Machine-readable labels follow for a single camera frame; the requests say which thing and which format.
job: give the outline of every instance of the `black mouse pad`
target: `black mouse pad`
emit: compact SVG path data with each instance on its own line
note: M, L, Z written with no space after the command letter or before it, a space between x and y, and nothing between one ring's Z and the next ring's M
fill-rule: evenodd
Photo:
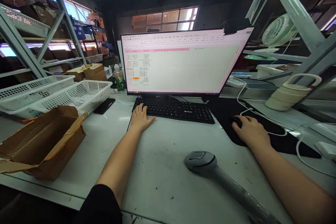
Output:
M241 99L239 101L245 103L246 107L248 108L251 107L253 108L254 111L263 114L257 109L255 109L253 106L251 106L248 102ZM230 98L211 99L208 102L208 107L213 113L213 115L216 117L218 122L221 124L221 126L224 128L225 132L228 134L231 141L237 145L246 146L246 144L240 140L236 132L231 127L232 124L231 117L239 115L241 112L246 110L246 108L238 104L236 99L230 99ZM272 132L279 135L284 133L284 129L282 127L268 121L267 119L257 114L254 114L251 111L245 112L243 116L251 116L256 118L268 132ZM292 136L291 134L288 134L287 136L283 137L270 134L270 139L272 147L276 151L296 155L295 147L296 143L298 142L298 139L296 137ZM305 143L300 144L299 151L301 156L307 156L311 158L321 158L321 155L319 153L317 153L315 150L310 148Z

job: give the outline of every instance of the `sleeve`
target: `sleeve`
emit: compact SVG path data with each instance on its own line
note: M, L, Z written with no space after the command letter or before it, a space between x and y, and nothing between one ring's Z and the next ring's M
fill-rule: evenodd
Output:
M98 184L92 187L73 224L122 222L122 213L113 191L106 185Z

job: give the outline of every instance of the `keyboard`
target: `keyboard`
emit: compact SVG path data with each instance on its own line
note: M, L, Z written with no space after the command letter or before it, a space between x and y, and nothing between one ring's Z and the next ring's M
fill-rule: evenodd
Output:
M194 121L197 123L215 123L210 110L204 103L137 98L132 112L140 103L143 103L143 106L147 106L147 115L150 116L165 117L181 121Z

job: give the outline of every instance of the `smartphone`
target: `smartphone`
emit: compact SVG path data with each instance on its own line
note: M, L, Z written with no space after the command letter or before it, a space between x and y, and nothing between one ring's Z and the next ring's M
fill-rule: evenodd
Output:
M98 108L96 108L96 110L94 111L95 114L104 114L106 112L106 110L111 107L111 105L115 102L115 99L112 98L107 98L105 101L103 101L102 104L100 104L98 106Z

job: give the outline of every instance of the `green bottle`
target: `green bottle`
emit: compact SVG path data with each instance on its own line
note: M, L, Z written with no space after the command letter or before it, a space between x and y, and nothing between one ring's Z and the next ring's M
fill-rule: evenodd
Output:
M114 75L114 77L116 79L115 82L117 84L118 93L124 92L125 91L125 87L124 87L123 73L122 73L122 71L119 70L119 65L118 64L114 65L113 75Z

